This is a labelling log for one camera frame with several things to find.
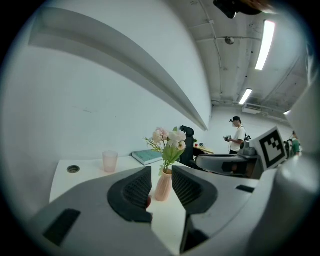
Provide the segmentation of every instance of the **green book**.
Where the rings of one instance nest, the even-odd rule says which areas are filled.
[[[132,152],[132,157],[137,159],[144,166],[162,160],[162,153],[152,150],[142,150]]]

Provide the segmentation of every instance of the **plastic cup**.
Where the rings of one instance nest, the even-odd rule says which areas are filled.
[[[113,173],[116,170],[118,153],[114,151],[105,151],[102,153],[103,168],[106,173]]]

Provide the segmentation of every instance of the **ceiling light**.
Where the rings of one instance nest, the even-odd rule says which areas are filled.
[[[264,21],[262,44],[260,48],[259,58],[255,66],[256,70],[262,70],[264,68],[270,51],[272,39],[274,37],[275,27],[276,24],[274,22],[268,20]]]
[[[252,93],[252,89],[246,89],[242,99],[240,100],[239,104],[243,105],[249,98],[250,94]]]

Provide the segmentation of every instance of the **white table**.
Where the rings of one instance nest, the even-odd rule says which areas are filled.
[[[148,165],[152,167],[152,190],[150,192],[152,200],[147,211],[153,213],[151,223],[152,231],[172,254],[180,255],[180,244],[185,228],[186,211],[173,188],[167,201],[159,202],[154,198],[155,190],[160,179],[159,169],[162,164],[162,161],[158,161]],[[175,162],[174,165],[184,166],[179,162]],[[69,166],[79,166],[80,171],[77,173],[69,173],[67,172]],[[143,165],[132,156],[119,157],[114,173],[116,174],[139,167],[143,167]],[[112,174],[113,173],[104,172],[102,159],[60,160],[51,187],[50,202],[78,184]]]

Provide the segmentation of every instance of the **flower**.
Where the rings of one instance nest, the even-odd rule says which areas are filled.
[[[170,146],[170,147],[175,147],[175,148],[177,148],[177,147],[179,147],[179,141],[175,141],[175,140],[169,140],[168,141],[168,145]]]
[[[155,130],[160,132],[160,135],[163,137],[163,140],[167,140],[169,132],[167,132],[165,129],[161,127],[157,127]]]
[[[186,140],[186,133],[181,130],[171,131],[169,133],[169,139],[170,139],[170,141],[175,141],[178,143],[185,141]]]
[[[155,130],[152,134],[152,139],[154,143],[160,144],[160,142],[162,142],[161,132],[159,130]]]
[[[186,148],[186,143],[184,141],[181,141],[179,143],[178,150],[184,150],[185,148]]]

